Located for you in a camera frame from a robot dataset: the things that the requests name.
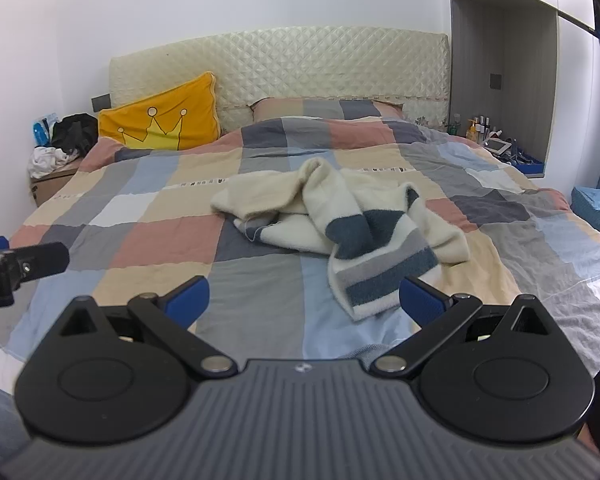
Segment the cream striped knit sweater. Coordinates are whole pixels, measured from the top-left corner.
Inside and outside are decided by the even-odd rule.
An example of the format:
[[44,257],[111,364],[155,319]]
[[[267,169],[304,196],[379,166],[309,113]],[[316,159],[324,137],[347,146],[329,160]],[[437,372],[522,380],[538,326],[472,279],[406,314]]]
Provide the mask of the cream striped knit sweater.
[[321,157],[231,177],[211,207],[250,242],[327,256],[329,287],[355,321],[397,307],[404,278],[434,284],[444,266],[470,258],[464,232],[429,210],[413,183]]

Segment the white crumpled clothing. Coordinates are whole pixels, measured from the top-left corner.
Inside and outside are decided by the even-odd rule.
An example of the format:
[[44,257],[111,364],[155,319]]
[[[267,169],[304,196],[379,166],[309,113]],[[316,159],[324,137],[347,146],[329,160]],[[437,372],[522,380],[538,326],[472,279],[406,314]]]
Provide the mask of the white crumpled clothing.
[[52,172],[65,168],[80,157],[78,151],[66,153],[61,148],[37,146],[29,159],[28,174],[32,180],[46,177]]

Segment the black clothing pile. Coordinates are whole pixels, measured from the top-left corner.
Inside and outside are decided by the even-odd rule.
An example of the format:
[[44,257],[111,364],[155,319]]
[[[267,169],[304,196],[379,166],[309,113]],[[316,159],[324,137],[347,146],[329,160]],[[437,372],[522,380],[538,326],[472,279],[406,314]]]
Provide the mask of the black clothing pile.
[[55,122],[52,129],[52,147],[67,155],[85,157],[98,140],[97,119],[89,114],[75,114]]

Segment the blue plastic bag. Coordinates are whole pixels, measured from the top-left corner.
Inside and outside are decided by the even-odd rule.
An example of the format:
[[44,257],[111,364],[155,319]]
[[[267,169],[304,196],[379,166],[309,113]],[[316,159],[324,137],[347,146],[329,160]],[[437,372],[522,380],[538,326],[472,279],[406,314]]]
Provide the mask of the blue plastic bag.
[[56,113],[44,115],[33,124],[32,132],[36,146],[48,148],[52,145],[54,125],[58,122]]

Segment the blue storage tray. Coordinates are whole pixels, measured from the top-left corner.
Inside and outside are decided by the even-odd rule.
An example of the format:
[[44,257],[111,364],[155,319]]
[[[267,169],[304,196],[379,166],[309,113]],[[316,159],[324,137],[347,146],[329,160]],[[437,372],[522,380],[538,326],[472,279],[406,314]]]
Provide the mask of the blue storage tray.
[[498,156],[498,160],[514,167],[528,178],[540,178],[544,176],[544,162],[540,162],[523,152],[518,152],[516,156],[506,152]]

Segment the white tablet device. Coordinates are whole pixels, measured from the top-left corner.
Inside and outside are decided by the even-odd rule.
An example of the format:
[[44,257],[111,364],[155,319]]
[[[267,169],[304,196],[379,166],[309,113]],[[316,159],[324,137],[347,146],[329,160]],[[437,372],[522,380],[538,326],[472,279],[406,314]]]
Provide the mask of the white tablet device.
[[507,152],[512,144],[510,142],[504,141],[497,136],[491,136],[489,139],[486,139],[483,147],[494,155],[501,155]]

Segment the yellow pump bottle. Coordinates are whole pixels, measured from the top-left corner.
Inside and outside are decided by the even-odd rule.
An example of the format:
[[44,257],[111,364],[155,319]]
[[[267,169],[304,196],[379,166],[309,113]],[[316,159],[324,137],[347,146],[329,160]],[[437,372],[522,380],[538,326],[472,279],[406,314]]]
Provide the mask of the yellow pump bottle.
[[466,130],[466,138],[474,143],[478,142],[478,129],[477,129],[477,124],[478,124],[478,119],[477,118],[471,118],[471,120],[469,121],[469,126]]

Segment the light blue stool cushion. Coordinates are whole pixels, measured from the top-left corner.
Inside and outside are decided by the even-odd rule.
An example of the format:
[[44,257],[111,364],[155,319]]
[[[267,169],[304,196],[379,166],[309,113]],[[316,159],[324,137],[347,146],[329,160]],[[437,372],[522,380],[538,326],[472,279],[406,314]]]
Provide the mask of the light blue stool cushion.
[[575,186],[571,191],[571,209],[592,226],[600,228],[600,188]]

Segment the yellow crown cushion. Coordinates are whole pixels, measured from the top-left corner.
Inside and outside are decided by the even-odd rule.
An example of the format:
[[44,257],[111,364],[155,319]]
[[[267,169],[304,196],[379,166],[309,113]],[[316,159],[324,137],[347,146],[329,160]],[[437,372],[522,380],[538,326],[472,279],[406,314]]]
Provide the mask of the yellow crown cushion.
[[216,78],[205,72],[170,90],[102,110],[98,134],[134,150],[184,151],[221,136]]

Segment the patchwork pillow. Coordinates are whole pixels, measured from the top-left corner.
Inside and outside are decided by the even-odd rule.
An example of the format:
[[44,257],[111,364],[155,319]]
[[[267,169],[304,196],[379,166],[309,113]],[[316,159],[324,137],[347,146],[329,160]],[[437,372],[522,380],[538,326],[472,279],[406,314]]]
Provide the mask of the patchwork pillow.
[[399,105],[366,99],[266,98],[254,103],[251,110],[255,122],[300,116],[344,120],[364,117],[404,118]]

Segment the cream quilted headboard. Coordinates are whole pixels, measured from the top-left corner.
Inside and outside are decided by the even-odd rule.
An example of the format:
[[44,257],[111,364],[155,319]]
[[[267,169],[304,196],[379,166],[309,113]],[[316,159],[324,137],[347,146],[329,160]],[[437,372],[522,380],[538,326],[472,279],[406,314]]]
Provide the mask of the cream quilted headboard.
[[398,104],[411,120],[448,118],[451,50],[445,34],[372,26],[294,26],[187,39],[112,58],[113,106],[216,79],[216,111],[232,131],[262,99],[369,99]]

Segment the grey wardrobe niche cabinet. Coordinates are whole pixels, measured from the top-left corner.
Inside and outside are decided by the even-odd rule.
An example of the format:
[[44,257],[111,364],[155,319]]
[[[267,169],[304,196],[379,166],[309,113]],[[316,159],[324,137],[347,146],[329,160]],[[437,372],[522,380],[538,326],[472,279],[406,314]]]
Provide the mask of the grey wardrobe niche cabinet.
[[545,185],[595,184],[600,0],[451,0],[451,21],[451,114],[488,116],[544,162]]

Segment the grey wall switch plate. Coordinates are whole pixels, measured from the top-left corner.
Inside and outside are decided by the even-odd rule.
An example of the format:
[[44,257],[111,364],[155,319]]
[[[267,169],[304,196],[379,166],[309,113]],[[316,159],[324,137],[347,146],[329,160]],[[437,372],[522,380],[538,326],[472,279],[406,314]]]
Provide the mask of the grey wall switch plate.
[[109,110],[111,108],[111,98],[110,94],[102,94],[101,96],[94,96],[91,99],[92,102],[92,110],[94,113],[99,113],[102,110]]

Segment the dark niche wall socket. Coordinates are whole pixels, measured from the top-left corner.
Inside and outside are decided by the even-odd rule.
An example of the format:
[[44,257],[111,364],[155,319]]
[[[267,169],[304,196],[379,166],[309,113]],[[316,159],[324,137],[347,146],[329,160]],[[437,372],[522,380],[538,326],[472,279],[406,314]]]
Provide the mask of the dark niche wall socket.
[[491,74],[489,86],[493,90],[501,90],[502,88],[502,75],[501,74]]

